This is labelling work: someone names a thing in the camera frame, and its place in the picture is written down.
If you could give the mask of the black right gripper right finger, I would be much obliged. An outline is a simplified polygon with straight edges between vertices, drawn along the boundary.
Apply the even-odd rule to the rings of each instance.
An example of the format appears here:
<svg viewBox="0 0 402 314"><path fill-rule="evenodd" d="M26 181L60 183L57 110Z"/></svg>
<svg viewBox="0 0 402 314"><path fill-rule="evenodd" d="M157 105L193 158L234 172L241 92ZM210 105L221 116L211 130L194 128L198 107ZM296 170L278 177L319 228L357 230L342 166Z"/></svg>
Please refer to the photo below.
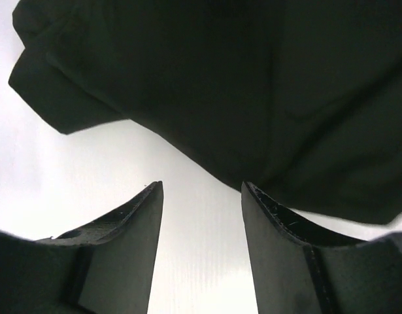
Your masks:
<svg viewBox="0 0 402 314"><path fill-rule="evenodd" d="M364 241L241 189L260 314L402 313L402 232Z"/></svg>

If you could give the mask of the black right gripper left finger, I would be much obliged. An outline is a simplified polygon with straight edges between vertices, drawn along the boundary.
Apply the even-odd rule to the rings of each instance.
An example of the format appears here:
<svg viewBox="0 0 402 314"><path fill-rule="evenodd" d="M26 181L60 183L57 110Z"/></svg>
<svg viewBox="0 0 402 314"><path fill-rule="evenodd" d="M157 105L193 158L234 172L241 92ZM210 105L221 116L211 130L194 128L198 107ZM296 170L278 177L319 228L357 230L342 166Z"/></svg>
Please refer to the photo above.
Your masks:
<svg viewBox="0 0 402 314"><path fill-rule="evenodd" d="M162 211L157 181L54 239L0 232L0 313L146 313Z"/></svg>

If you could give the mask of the black t shirt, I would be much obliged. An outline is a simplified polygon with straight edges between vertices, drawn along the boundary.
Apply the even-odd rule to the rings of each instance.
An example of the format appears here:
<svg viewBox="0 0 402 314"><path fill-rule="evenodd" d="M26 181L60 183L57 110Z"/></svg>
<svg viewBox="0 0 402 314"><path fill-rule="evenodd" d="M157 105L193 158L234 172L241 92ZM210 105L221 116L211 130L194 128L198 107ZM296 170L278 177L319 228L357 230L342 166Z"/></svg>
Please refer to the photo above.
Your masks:
<svg viewBox="0 0 402 314"><path fill-rule="evenodd" d="M224 184L402 212L402 1L20 1L10 86L70 134L133 120Z"/></svg>

